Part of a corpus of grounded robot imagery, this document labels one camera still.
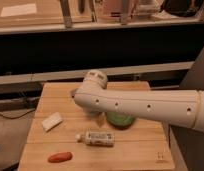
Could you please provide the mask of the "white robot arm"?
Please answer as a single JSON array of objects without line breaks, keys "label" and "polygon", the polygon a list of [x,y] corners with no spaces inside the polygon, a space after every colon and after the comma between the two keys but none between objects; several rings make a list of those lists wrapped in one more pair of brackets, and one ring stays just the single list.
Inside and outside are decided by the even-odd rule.
[{"label": "white robot arm", "polygon": [[88,111],[132,115],[204,132],[204,91],[108,90],[107,83],[105,73],[90,70],[74,93],[75,103]]}]

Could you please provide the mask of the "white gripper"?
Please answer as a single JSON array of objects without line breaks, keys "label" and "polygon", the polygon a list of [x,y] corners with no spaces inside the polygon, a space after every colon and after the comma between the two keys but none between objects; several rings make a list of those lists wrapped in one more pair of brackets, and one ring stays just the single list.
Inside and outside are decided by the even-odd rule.
[{"label": "white gripper", "polygon": [[102,127],[105,123],[105,115],[103,112],[87,111],[87,116],[94,120],[99,127]]}]

